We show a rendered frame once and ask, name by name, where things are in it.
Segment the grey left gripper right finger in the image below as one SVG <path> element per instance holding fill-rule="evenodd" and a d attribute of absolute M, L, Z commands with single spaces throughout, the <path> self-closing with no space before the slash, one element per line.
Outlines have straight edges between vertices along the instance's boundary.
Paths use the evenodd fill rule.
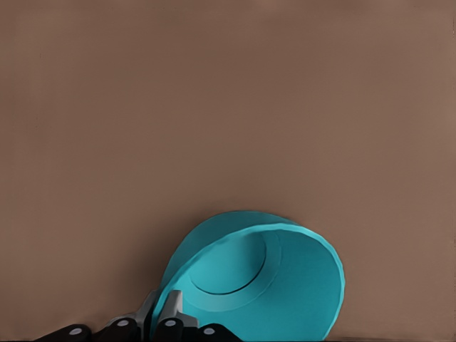
<path fill-rule="evenodd" d="M 242 342 L 218 323 L 200 326 L 197 318 L 183 313 L 181 291 L 169 293 L 153 333 L 153 342 Z"/>

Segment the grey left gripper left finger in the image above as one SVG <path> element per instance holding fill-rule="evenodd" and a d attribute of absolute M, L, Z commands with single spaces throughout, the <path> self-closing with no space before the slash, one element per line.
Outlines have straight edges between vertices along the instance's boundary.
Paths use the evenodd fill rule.
<path fill-rule="evenodd" d="M 157 290 L 153 290 L 137 311 L 112 318 L 105 328 L 93 334 L 93 342 L 150 342 L 156 296 Z"/>

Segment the teal cup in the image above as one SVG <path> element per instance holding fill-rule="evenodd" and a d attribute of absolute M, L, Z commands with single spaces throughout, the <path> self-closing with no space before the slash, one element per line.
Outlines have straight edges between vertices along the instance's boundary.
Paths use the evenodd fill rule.
<path fill-rule="evenodd" d="M 180 291 L 184 314 L 244 341 L 322 341 L 344 289 L 342 262 L 319 234 L 275 214 L 225 212 L 198 224 L 171 256 L 152 323 Z"/>

